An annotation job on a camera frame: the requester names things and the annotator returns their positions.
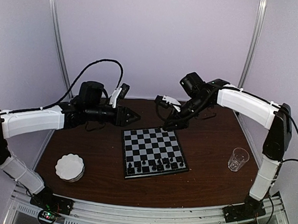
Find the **black and grey chessboard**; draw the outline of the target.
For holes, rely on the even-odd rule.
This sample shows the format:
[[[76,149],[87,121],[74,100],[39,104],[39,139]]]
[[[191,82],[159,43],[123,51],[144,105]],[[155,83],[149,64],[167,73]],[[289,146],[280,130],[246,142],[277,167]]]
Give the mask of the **black and grey chessboard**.
[[[158,175],[177,174],[181,172],[189,171],[189,167],[183,153],[183,148],[180,145],[180,141],[176,132],[165,131],[162,128],[143,128],[123,130],[121,132],[122,138],[122,155],[124,166],[124,178],[142,178]],[[163,158],[167,158],[167,163],[163,163]],[[157,165],[158,159],[161,159],[164,170],[153,171],[152,166]],[[142,172],[137,172],[137,167],[134,166],[134,161],[141,163]],[[166,164],[176,162],[178,168],[167,169]],[[184,166],[180,167],[179,163],[183,162]],[[134,172],[128,174],[128,164],[132,163]]]

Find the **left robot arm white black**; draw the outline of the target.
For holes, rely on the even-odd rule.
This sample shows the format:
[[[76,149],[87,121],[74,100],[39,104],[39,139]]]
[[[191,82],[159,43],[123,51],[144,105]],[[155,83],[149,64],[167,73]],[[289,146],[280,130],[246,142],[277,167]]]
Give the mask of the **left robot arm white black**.
[[[42,130],[75,128],[90,121],[125,127],[141,118],[117,103],[128,91],[129,85],[123,84],[101,103],[102,95],[106,94],[103,84],[88,81],[81,84],[78,95],[69,102],[37,109],[0,110],[0,169],[25,186],[45,209],[52,209],[56,205],[52,190],[39,174],[27,168],[8,150],[7,139]]]

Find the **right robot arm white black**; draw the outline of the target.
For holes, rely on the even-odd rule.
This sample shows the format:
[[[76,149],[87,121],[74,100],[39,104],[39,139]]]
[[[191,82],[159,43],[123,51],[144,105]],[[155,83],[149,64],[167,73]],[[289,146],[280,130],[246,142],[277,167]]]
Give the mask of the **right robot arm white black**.
[[[240,214],[244,218],[251,218],[260,210],[261,202],[276,181],[284,154],[290,144],[292,124],[289,119],[289,105],[279,105],[258,98],[222,79],[205,82],[196,72],[187,74],[180,81],[180,85],[190,99],[181,104],[175,98],[163,96],[162,106],[173,107],[170,115],[164,120],[164,129],[187,128],[191,118],[206,108],[218,105],[252,119],[267,130],[259,171],[240,208]]]

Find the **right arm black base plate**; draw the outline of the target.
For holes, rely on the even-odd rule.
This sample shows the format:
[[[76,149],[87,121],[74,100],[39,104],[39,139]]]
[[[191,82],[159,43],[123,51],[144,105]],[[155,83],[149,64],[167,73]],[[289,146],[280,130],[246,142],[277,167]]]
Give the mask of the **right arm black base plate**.
[[[266,210],[262,207],[253,210],[245,204],[228,205],[222,210],[226,223],[255,219],[266,214]]]

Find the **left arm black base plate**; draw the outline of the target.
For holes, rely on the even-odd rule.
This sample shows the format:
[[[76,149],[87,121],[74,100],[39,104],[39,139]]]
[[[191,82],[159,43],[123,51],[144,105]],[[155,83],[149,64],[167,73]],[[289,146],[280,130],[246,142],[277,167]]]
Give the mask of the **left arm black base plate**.
[[[33,195],[30,204],[38,206],[43,210],[50,210],[53,213],[70,215],[74,201],[61,196],[38,196]]]

